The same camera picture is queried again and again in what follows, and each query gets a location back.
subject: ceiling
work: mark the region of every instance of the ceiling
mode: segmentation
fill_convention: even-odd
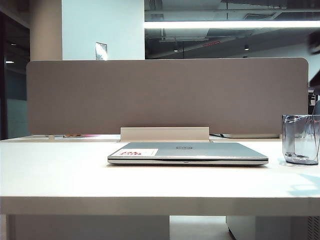
[[[29,0],[0,0],[0,7],[5,14],[11,13],[29,22]],[[14,63],[6,64],[6,69],[26,74],[26,66],[30,61],[30,30],[9,16],[5,18],[5,58]]]
[[[146,22],[320,20],[319,12],[304,12],[304,9],[307,11],[320,8],[318,0],[145,0],[144,2]],[[291,9],[299,12],[288,12]],[[146,29],[145,57],[146,59],[192,58],[200,57],[202,52],[208,51],[211,52],[211,57],[221,56],[219,52],[224,52],[224,57],[228,57],[239,51],[243,52],[243,43],[250,44],[251,50],[260,51],[283,46],[288,42],[301,43],[313,31],[314,29],[295,31]]]
[[[5,59],[6,68],[21,74],[26,74],[26,66],[30,61],[30,31],[17,22],[7,19],[5,23]]]

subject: glass wall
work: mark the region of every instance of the glass wall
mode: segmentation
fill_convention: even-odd
[[[282,24],[319,20],[318,0],[146,0],[146,22],[187,23],[186,28],[171,28],[169,23],[145,29],[145,58],[303,57],[311,79],[320,69],[320,54],[311,54],[308,41],[320,27]],[[261,21],[273,26],[249,27]],[[193,27],[192,22],[218,24]]]
[[[2,14],[4,49],[4,91],[1,99],[6,109],[1,111],[3,132],[1,138],[17,138],[30,135],[27,125],[27,77],[26,66],[30,61],[30,31]]]

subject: desk surface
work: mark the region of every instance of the desk surface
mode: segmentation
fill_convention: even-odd
[[[320,215],[320,167],[286,163],[279,139],[237,141],[262,167],[114,166],[110,139],[1,141],[1,214]]]

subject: silver laptop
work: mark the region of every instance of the silver laptop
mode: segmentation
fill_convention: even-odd
[[[121,165],[263,165],[268,157],[236,142],[131,142],[108,156]]]

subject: desk leg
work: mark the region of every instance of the desk leg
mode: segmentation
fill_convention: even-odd
[[[169,216],[16,215],[9,240],[169,240]]]

